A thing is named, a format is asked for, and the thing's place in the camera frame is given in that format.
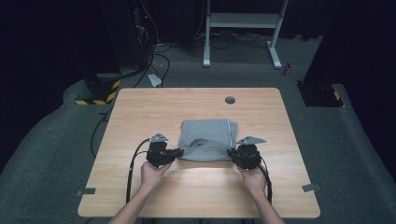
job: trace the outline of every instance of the person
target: person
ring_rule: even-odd
[[[171,165],[172,163],[168,163],[161,168],[157,168],[151,165],[148,161],[144,162],[141,168],[142,183],[140,188],[131,200],[125,204],[113,218],[111,218],[109,223],[135,223],[149,196],[160,186],[161,181],[163,180],[163,175]],[[253,201],[259,210],[262,223],[284,223],[283,219],[279,216],[265,196],[264,189],[266,181],[262,171],[259,168],[244,170],[238,166],[237,169],[242,175],[245,188],[252,196]]]

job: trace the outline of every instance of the folded garment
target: folded garment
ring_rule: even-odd
[[[236,145],[238,124],[228,119],[184,120],[178,146],[181,159],[188,161],[228,161],[227,149]]]

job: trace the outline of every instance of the wooden table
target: wooden table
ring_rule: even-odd
[[[235,103],[225,103],[232,96]],[[185,119],[229,119],[238,123],[236,139],[265,138],[257,148],[273,183],[273,206],[281,217],[318,217],[310,184],[279,90],[274,88],[123,89],[115,103],[105,136],[78,209],[83,217],[112,217],[124,205],[127,176],[136,147],[162,133],[168,149],[178,147]],[[143,145],[142,150],[149,148]],[[140,186],[135,160],[131,194]],[[177,159],[161,186],[151,195],[141,217],[259,217],[231,161],[193,162]]]

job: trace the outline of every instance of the white metal stand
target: white metal stand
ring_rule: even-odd
[[[204,67],[210,66],[210,27],[236,27],[236,28],[272,28],[273,38],[267,41],[267,46],[276,69],[282,68],[277,56],[275,44],[280,27],[285,16],[289,0],[283,0],[279,13],[276,14],[246,14],[246,13],[211,13],[210,0],[207,0]]]

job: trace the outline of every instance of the gray carpet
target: gray carpet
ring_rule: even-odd
[[[228,49],[212,49],[210,68],[202,67],[203,47],[174,45],[162,54],[171,66],[163,86],[276,87],[280,89],[292,128],[316,192],[321,215],[286,219],[287,223],[396,223],[396,186],[376,155],[342,85],[334,85],[345,107],[306,107],[296,81],[302,80],[320,39],[280,38],[276,49],[291,75],[275,70],[264,42],[237,41]],[[217,47],[229,42],[213,41]],[[158,48],[158,52],[168,46]],[[155,57],[159,76],[166,60]],[[139,76],[125,78],[131,88]],[[82,81],[64,93],[64,105],[43,118],[23,139],[0,177],[0,223],[84,223],[78,215],[78,189],[84,189],[94,158],[93,129],[110,105],[75,105]],[[144,77],[138,88],[150,88]],[[93,147],[99,148],[106,124],[99,126]],[[90,223],[107,223],[94,218]],[[199,223],[197,219],[158,219],[157,223]],[[201,223],[242,223],[205,219]]]

